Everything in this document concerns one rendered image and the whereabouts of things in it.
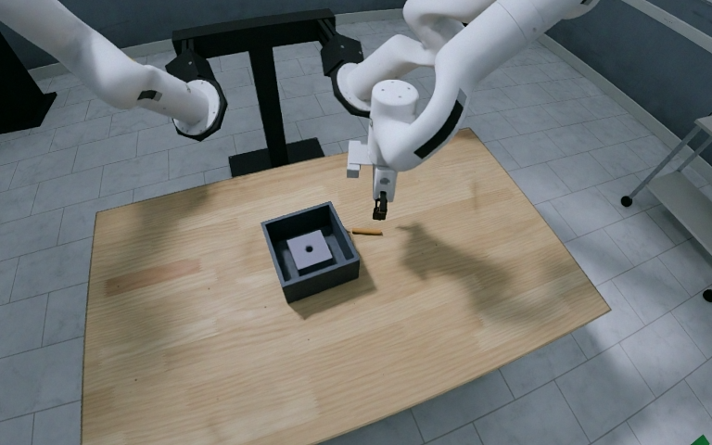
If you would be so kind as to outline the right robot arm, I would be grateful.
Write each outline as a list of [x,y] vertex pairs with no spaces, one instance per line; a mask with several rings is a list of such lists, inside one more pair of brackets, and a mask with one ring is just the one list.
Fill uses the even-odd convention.
[[205,133],[218,117],[220,98],[210,83],[185,83],[136,63],[58,0],[0,0],[0,20],[59,60],[114,108],[149,109],[173,118],[189,135]]

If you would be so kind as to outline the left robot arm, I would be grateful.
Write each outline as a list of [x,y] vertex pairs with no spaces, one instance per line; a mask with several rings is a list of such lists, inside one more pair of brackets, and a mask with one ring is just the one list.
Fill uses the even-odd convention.
[[[361,165],[407,172],[425,162],[456,135],[481,80],[559,20],[599,1],[407,0],[404,19],[422,43],[395,35],[364,62],[338,71],[345,99],[371,111],[368,144],[350,141],[347,178],[359,178]],[[419,67],[435,68],[436,87],[415,120],[419,94],[398,80]]]

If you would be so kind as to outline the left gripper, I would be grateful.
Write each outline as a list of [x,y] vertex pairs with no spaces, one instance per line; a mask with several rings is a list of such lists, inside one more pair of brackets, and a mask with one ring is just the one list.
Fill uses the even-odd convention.
[[[373,200],[375,201],[373,220],[386,219],[388,202],[394,201],[397,176],[398,172],[393,171],[389,166],[373,166]],[[378,201],[380,201],[379,207],[377,207]]]

